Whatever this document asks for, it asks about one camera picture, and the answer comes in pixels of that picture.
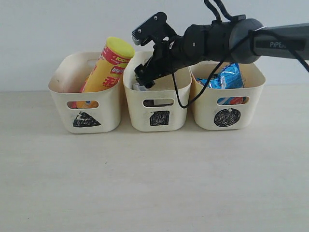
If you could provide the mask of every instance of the white wall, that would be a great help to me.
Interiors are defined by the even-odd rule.
[[[309,22],[306,0],[223,2],[232,15],[246,14],[265,26]],[[108,36],[132,43],[131,31],[158,11],[180,35],[191,24],[213,20],[203,0],[0,0],[0,91],[46,90],[64,57],[100,51]],[[261,58],[256,64],[267,84],[309,83],[295,60]]]

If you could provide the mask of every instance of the blue snack package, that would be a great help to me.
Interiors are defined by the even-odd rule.
[[[206,79],[196,79],[201,85],[206,84]],[[239,65],[230,63],[226,65],[218,74],[211,77],[208,88],[229,89],[229,88],[244,88],[244,83],[241,78]],[[243,104],[245,97],[220,98],[219,105],[235,105]]]

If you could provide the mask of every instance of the yellow lid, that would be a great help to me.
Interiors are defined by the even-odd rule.
[[[126,59],[131,59],[134,57],[134,48],[126,41],[117,37],[108,37],[106,40],[106,45],[117,55],[122,56]]]

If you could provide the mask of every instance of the black circle drawing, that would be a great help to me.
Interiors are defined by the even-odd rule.
[[[214,123],[218,127],[229,127],[237,123],[240,119],[240,111],[237,109],[224,109],[219,111],[214,117]]]

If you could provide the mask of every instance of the black triangle drawing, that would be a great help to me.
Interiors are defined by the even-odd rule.
[[[73,127],[95,127],[100,125],[101,124],[92,116],[83,111],[79,112],[78,116],[76,116],[73,122]]]

